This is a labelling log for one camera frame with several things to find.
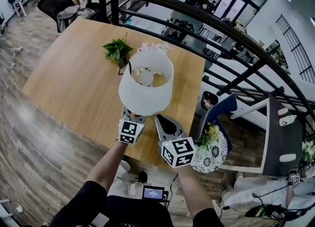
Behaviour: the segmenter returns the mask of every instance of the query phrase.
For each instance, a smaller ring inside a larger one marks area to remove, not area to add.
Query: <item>glass door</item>
[[[214,15],[216,15],[218,18],[222,18],[223,14],[229,8],[231,3],[232,3],[232,0],[221,0]]]
[[[234,20],[236,15],[240,12],[242,7],[245,5],[245,2],[242,0],[236,0],[233,6],[230,8],[230,11],[226,15],[226,18],[229,18],[230,20]]]

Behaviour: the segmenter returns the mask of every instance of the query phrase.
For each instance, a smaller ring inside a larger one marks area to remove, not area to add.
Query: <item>wooden floor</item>
[[[23,51],[11,57],[0,48],[0,199],[8,198],[24,212],[14,216],[23,225],[40,226],[50,221],[67,204],[84,183],[89,171],[107,149],[83,137],[44,111],[37,109],[23,95],[22,88],[41,56],[58,37],[56,23],[31,1],[27,17],[13,17],[5,37]],[[233,142],[233,151],[226,163],[260,165],[264,133],[246,124],[232,122],[227,116],[222,122]],[[158,182],[169,190],[176,173],[131,160],[131,181],[136,173],[147,171],[149,183]],[[217,170],[199,175],[213,199],[220,199],[225,178],[233,181],[234,172]],[[178,181],[170,213],[177,227],[192,226]],[[225,226],[246,226],[254,219],[231,210],[224,212]],[[275,222],[259,219],[255,226],[274,226]]]

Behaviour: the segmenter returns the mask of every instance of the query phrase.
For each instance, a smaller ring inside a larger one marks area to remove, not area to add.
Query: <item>white lampshade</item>
[[[130,59],[132,70],[149,68],[161,73],[166,83],[159,87],[146,87],[137,83],[130,74],[129,65],[119,85],[119,97],[123,105],[133,113],[152,116],[163,111],[172,99],[174,66],[170,59],[154,49],[141,50]]]

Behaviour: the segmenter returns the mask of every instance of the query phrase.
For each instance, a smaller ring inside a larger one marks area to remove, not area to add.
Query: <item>decorative plate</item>
[[[196,147],[196,154],[191,162],[193,169],[200,173],[210,173],[218,169],[225,161],[227,155],[227,141],[219,131],[219,140],[214,141],[209,149]]]

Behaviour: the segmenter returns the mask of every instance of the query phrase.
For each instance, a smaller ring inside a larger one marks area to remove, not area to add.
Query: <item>black sleeve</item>
[[[100,184],[87,181],[77,195],[52,219],[49,227],[87,226],[106,206],[107,192]]]
[[[214,209],[204,209],[193,218],[193,227],[224,227]]]

